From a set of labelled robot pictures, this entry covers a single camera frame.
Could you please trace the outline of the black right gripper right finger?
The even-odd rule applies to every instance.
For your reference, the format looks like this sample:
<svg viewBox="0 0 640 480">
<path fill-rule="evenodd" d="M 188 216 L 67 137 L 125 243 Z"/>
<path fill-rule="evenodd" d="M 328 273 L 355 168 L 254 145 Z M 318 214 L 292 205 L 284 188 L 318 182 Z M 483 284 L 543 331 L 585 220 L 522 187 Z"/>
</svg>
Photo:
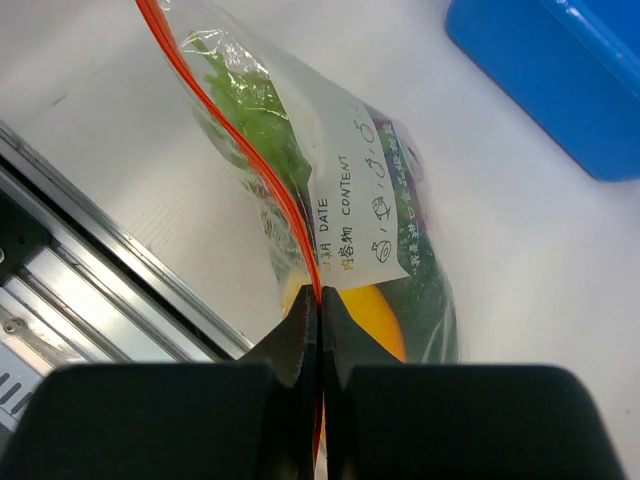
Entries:
<svg viewBox="0 0 640 480">
<path fill-rule="evenodd" d="M 594 401 L 549 365 L 398 361 L 325 288 L 327 470 L 332 479 L 620 479 Z"/>
</svg>

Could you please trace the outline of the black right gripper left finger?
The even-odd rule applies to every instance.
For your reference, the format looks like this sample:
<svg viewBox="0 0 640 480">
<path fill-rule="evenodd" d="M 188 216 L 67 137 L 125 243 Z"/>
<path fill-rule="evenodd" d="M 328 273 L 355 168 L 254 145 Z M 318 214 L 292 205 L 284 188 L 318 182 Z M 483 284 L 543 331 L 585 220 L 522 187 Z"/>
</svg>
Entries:
<svg viewBox="0 0 640 480">
<path fill-rule="evenodd" d="M 241 359 L 83 364 L 37 387 L 5 479 L 310 479 L 320 440 L 314 290 Z"/>
</svg>

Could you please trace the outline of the yellow fake bell pepper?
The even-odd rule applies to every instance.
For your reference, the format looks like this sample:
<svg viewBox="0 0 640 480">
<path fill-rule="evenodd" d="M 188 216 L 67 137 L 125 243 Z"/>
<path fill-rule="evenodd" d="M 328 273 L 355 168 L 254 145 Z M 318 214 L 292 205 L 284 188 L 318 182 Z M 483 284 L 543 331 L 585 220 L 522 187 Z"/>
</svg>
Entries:
<svg viewBox="0 0 640 480">
<path fill-rule="evenodd" d="M 376 286 L 341 290 L 339 295 L 349 314 L 361 328 L 395 358 L 407 361 L 399 321 Z"/>
</svg>

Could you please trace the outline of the clear zip top bag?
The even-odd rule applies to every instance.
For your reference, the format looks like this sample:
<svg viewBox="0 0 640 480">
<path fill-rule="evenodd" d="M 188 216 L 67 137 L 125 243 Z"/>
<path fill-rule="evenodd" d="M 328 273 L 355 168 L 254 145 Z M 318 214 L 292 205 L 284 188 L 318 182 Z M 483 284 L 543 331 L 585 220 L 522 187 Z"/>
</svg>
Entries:
<svg viewBox="0 0 640 480">
<path fill-rule="evenodd" d="M 303 287 L 314 290 L 319 319 L 325 288 L 338 294 L 366 285 L 379 289 L 385 282 L 412 274 L 420 264 L 421 247 L 433 247 L 421 158 L 400 123 L 252 34 L 217 5 L 142 1 L 138 7 L 189 96 L 201 129 L 257 203 L 281 297 L 282 321 Z M 266 67 L 300 151 L 312 168 L 308 201 L 291 195 L 213 103 L 202 82 L 202 75 L 210 70 L 206 61 L 182 52 L 191 31 L 205 30 L 227 33 Z M 320 440 L 316 464 L 319 456 L 327 460 L 319 326 L 317 345 Z"/>
</svg>

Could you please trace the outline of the green fake leafy vegetable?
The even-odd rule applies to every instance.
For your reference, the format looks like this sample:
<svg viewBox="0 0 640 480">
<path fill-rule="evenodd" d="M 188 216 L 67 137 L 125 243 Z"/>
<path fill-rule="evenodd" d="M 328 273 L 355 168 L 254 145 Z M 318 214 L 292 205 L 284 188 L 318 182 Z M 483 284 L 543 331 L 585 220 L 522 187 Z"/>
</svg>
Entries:
<svg viewBox="0 0 640 480">
<path fill-rule="evenodd" d="M 213 103 L 253 145 L 300 201 L 309 200 L 311 165 L 302 155 L 289 116 L 266 67 L 221 30 L 191 31 L 182 52 L 203 58 Z"/>
</svg>

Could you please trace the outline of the blue plastic bin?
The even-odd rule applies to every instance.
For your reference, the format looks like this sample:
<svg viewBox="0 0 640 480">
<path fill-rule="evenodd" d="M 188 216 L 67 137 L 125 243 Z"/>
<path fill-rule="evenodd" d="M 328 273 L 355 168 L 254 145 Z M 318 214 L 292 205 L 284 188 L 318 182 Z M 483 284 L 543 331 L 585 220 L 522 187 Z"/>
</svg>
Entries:
<svg viewBox="0 0 640 480">
<path fill-rule="evenodd" d="M 453 1 L 445 30 L 593 178 L 638 179 L 638 2 Z"/>
</svg>

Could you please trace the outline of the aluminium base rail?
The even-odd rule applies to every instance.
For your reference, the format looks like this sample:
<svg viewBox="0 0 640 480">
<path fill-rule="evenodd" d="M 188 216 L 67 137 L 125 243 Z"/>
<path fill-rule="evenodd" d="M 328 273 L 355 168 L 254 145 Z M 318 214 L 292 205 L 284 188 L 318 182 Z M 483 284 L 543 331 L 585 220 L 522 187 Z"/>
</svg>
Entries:
<svg viewBox="0 0 640 480">
<path fill-rule="evenodd" d="M 215 362 L 251 342 L 1 128 L 1 191 L 45 230 L 1 284 L 1 359 L 36 376 L 74 362 Z"/>
</svg>

